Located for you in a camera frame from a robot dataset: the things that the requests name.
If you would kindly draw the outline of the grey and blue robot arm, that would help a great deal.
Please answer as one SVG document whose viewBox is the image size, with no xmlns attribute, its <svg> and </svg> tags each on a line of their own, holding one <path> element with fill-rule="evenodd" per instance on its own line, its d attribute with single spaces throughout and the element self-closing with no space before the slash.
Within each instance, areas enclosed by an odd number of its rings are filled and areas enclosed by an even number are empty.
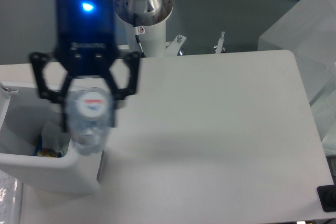
<svg viewBox="0 0 336 224">
<path fill-rule="evenodd" d="M 61 127 L 68 132 L 66 97 L 74 79 L 102 78 L 110 91 L 113 109 L 119 101 L 137 92 L 140 60 L 146 57 L 140 35 L 146 27 L 162 23 L 172 12 L 172 0 L 55 0 L 57 39 L 52 57 L 66 70 L 61 89 L 48 88 L 43 69 L 51 56 L 43 52 L 29 55 L 41 99 L 61 107 Z M 115 22 L 118 16 L 134 29 L 137 48 L 123 56 L 129 68 L 128 84 L 119 88 L 110 71 L 120 57 L 115 42 Z"/>
</svg>

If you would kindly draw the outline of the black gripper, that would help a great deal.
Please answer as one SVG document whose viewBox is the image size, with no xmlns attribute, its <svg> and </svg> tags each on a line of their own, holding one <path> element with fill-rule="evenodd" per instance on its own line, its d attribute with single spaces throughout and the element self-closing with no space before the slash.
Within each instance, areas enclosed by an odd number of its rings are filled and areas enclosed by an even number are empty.
<svg viewBox="0 0 336 224">
<path fill-rule="evenodd" d="M 53 53 L 34 51 L 29 54 L 39 98 L 60 106 L 61 127 L 68 132 L 66 98 L 77 76 L 99 76 L 101 69 L 96 55 L 103 57 L 103 79 L 111 98 L 109 126 L 115 127 L 115 111 L 127 96 L 136 94 L 141 53 L 127 52 L 117 59 L 115 42 L 114 0 L 55 0 L 57 42 Z M 113 69 L 115 61 L 127 68 L 119 87 Z M 52 82 L 51 67 L 63 71 L 57 82 Z"/>
</svg>

